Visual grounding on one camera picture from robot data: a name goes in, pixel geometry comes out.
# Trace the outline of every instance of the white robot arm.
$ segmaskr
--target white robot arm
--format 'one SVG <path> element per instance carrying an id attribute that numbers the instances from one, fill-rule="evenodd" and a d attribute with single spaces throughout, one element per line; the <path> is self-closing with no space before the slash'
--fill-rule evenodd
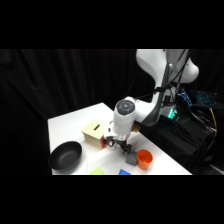
<path id="1" fill-rule="evenodd" d="M 134 122 L 149 127 L 157 123 L 169 82 L 178 82 L 179 72 L 182 82 L 193 82 L 199 73 L 198 68 L 188 56 L 188 49 L 138 49 L 138 65 L 155 80 L 155 90 L 151 103 L 127 97 L 117 103 L 113 123 L 105 127 L 105 142 L 111 141 L 130 153 L 127 144 Z"/>

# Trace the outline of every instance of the table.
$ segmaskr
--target table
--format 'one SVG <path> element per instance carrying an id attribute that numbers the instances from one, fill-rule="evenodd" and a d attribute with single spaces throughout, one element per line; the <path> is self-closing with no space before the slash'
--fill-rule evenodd
<path id="1" fill-rule="evenodd" d="M 53 175 L 89 175 L 91 171 L 99 167 L 105 175 L 118 175 L 120 169 L 132 175 L 191 175 L 140 133 L 131 133 L 128 143 L 132 144 L 133 151 L 147 149 L 152 153 L 154 160 L 147 171 L 126 164 L 126 156 L 123 155 L 120 146 L 114 148 L 108 146 L 99 150 L 86 144 L 81 130 L 93 119 L 99 119 L 108 124 L 113 120 L 113 111 L 100 103 L 48 120 L 51 152 L 68 141 L 77 141 L 83 148 L 82 158 L 77 167 L 63 173 L 53 170 Z"/>

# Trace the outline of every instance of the orange cup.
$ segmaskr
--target orange cup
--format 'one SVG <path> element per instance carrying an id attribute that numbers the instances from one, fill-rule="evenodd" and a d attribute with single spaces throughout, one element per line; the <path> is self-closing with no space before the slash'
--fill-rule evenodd
<path id="1" fill-rule="evenodd" d="M 138 157 L 138 167 L 142 170 L 147 170 L 149 165 L 153 161 L 152 154 L 145 149 L 138 151 L 137 157 Z"/>

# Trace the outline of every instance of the cable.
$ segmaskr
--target cable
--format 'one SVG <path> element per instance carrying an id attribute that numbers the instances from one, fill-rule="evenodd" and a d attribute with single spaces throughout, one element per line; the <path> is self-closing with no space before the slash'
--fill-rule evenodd
<path id="1" fill-rule="evenodd" d="M 142 98 L 144 98 L 144 97 L 146 97 L 146 96 L 152 96 L 152 95 L 153 95 L 153 93 L 150 93 L 150 94 L 147 94 L 147 95 L 144 95 L 144 96 L 136 97 L 136 99 L 142 99 Z"/>
<path id="2" fill-rule="evenodd" d="M 183 65 L 183 67 L 182 67 L 181 70 L 178 72 L 178 74 L 173 78 L 173 80 L 169 82 L 169 84 L 168 84 L 167 86 L 169 86 L 174 80 L 176 80 L 176 78 L 178 78 L 178 76 L 181 74 L 181 72 L 182 72 L 182 74 L 183 74 L 184 68 L 185 68 L 185 66 L 186 66 L 186 64 L 187 64 L 187 62 L 188 62 L 188 60 L 189 60 L 189 58 L 190 58 L 190 50 L 189 50 L 189 52 L 188 52 L 188 54 L 187 54 L 187 58 L 186 58 L 186 61 L 185 61 L 184 65 Z"/>
<path id="3" fill-rule="evenodd" d="M 215 129 L 218 131 L 218 127 L 217 127 L 217 123 L 216 123 L 215 115 L 214 115 L 214 113 L 213 113 L 212 108 L 210 108 L 210 111 L 211 111 L 211 113 L 212 113 L 212 117 L 213 117 L 213 120 L 214 120 Z"/>
<path id="4" fill-rule="evenodd" d="M 137 76 L 137 73 L 138 73 L 138 69 L 139 69 L 139 66 L 137 66 L 137 69 L 136 69 L 135 76 L 133 78 L 132 84 L 130 85 L 130 88 L 129 88 L 128 92 L 126 93 L 126 95 L 124 96 L 124 98 L 126 98 L 128 96 L 128 94 L 130 93 L 130 91 L 131 91 L 131 89 L 132 89 L 132 87 L 134 85 L 134 82 L 135 82 L 135 79 L 136 79 L 136 76 Z"/>

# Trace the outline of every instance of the black curtain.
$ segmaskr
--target black curtain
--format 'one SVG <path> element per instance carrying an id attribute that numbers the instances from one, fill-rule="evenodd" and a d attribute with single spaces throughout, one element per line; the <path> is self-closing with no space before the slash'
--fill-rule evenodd
<path id="1" fill-rule="evenodd" d="M 195 49 L 192 60 L 200 89 L 223 93 L 224 51 Z M 51 174 L 47 119 L 153 88 L 136 49 L 0 50 L 1 174 Z"/>

